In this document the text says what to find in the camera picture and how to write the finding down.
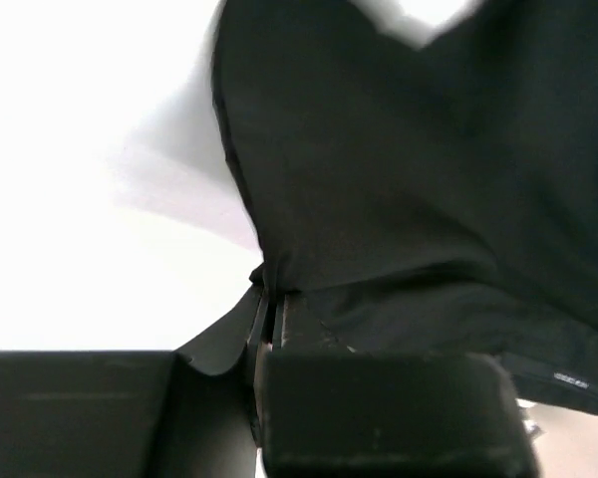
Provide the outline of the black shorts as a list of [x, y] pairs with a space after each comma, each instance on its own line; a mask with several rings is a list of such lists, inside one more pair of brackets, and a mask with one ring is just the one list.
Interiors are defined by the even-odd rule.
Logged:
[[285, 308], [598, 414], [598, 1], [485, 1], [422, 48], [353, 1], [228, 1], [211, 86]]

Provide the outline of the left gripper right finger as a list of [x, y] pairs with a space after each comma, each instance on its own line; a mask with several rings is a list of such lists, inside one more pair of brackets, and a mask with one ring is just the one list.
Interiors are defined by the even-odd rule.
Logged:
[[476, 354], [359, 352], [298, 297], [255, 374], [270, 477], [536, 477], [509, 376]]

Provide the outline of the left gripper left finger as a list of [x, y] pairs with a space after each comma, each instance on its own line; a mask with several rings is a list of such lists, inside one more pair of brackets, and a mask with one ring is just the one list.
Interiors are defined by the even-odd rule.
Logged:
[[0, 477], [251, 477], [258, 288], [175, 351], [0, 352]]

